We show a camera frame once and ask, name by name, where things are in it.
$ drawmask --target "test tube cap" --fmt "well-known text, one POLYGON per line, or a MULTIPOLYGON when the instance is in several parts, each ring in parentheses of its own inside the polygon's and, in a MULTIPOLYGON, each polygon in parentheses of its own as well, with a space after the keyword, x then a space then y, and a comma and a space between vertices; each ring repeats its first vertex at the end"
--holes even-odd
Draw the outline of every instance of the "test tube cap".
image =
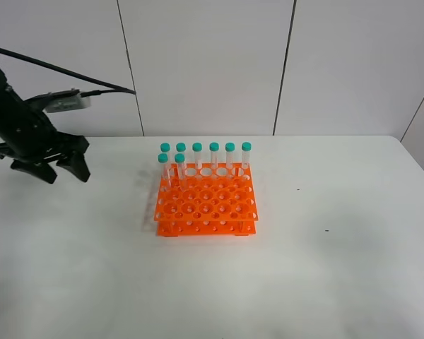
POLYGON ((226 152, 233 152, 235 149, 234 143, 226 143, 225 149, 226 152))
POLYGON ((177 152, 185 152, 185 144, 184 143, 178 143, 176 145, 176 151, 177 152))
POLYGON ((160 150, 162 152, 169 152, 170 151, 170 144, 169 143, 163 143, 160 145, 160 150))
POLYGON ((243 143, 242 150, 248 151, 252 149, 252 143, 243 143))
POLYGON ((180 164, 181 162, 184 162, 184 161, 185 161, 185 156, 183 154, 178 153, 175 155, 175 162, 177 164, 180 164))
POLYGON ((165 164, 166 162, 168 162, 168 156, 166 153, 161 153, 158 155, 158 162, 160 164, 165 164))
POLYGON ((218 145, 218 143, 211 143, 209 145, 209 150, 212 150, 213 152, 216 152, 219 148, 220 146, 218 145))
POLYGON ((201 143, 194 143, 192 148, 194 152, 201 152, 203 150, 201 143))

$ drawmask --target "white tabletop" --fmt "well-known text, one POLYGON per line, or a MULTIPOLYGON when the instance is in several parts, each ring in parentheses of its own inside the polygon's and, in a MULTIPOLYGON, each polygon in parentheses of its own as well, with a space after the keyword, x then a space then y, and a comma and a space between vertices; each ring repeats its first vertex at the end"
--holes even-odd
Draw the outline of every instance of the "white tabletop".
POLYGON ((87 184, 0 160, 0 338, 424 338, 424 172, 394 138, 89 141, 87 184), (155 235, 166 141, 252 142, 256 235, 155 235))

